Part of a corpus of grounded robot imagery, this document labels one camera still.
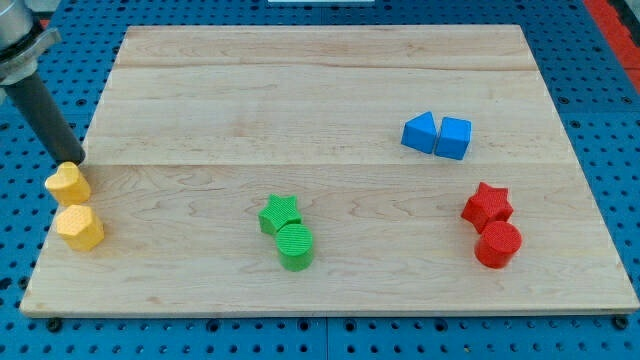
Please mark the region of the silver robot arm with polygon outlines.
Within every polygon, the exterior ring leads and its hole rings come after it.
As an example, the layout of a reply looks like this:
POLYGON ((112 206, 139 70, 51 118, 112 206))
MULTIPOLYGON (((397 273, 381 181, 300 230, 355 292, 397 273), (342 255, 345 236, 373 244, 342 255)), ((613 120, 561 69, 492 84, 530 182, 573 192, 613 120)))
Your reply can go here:
POLYGON ((60 42, 58 29, 45 29, 23 0, 1 0, 1 86, 31 76, 38 58, 60 42))

